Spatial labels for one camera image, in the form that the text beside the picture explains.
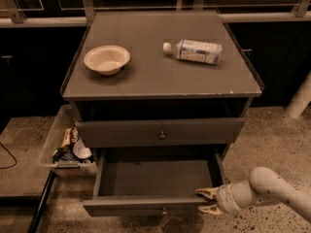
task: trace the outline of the black cord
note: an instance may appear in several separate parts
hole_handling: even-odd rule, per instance
[[[16,160],[16,158],[9,152],[9,150],[6,148],[6,147],[4,147],[3,146],[3,144],[0,142],[0,145],[1,145],[1,147],[12,157],[12,159],[14,160],[14,164],[13,165],[11,165],[11,166],[8,166],[8,167],[0,167],[0,169],[9,169],[9,168],[12,168],[12,167],[14,167],[15,165],[17,165],[17,160]]]

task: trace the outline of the white plastic bottle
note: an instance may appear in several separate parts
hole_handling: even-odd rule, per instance
[[[223,47],[219,44],[180,40],[175,45],[163,44],[165,53],[173,54],[177,59],[202,62],[217,65],[221,58]]]

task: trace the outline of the speckled floor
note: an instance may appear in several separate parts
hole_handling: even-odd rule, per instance
[[[0,195],[37,194],[48,170],[40,167],[40,148],[52,117],[13,118],[0,141],[17,158],[17,166],[0,170]],[[0,150],[0,166],[12,159]],[[311,194],[311,108],[299,120],[283,108],[251,108],[246,124],[225,158],[231,181],[248,177],[249,170],[266,166],[298,189]],[[235,216],[128,216],[90,217],[82,201],[90,199],[94,178],[57,178],[38,232],[311,232],[311,225],[285,205],[249,208]],[[0,208],[0,232],[27,232],[31,209]]]

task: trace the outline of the desk top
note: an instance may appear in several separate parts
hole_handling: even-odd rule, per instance
[[[167,41],[223,46],[217,66],[165,55]],[[86,53],[102,45],[126,48],[130,62],[114,76],[86,68]],[[97,13],[63,93],[65,100],[255,97],[259,84],[214,11]]]

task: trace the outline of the bottle label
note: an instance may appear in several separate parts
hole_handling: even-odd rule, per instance
[[[217,64],[222,51],[222,46],[212,43],[185,40],[183,41],[180,50],[181,59]]]

